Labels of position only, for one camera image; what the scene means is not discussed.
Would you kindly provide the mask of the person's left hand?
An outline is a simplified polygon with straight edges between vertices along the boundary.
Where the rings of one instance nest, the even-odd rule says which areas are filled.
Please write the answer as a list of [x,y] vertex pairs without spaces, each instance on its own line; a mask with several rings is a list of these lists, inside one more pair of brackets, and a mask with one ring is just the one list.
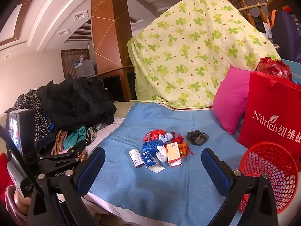
[[14,192],[14,203],[17,207],[17,209],[22,213],[23,215],[29,214],[29,208],[31,205],[31,197],[24,197],[22,194],[20,194],[19,190],[16,189]]

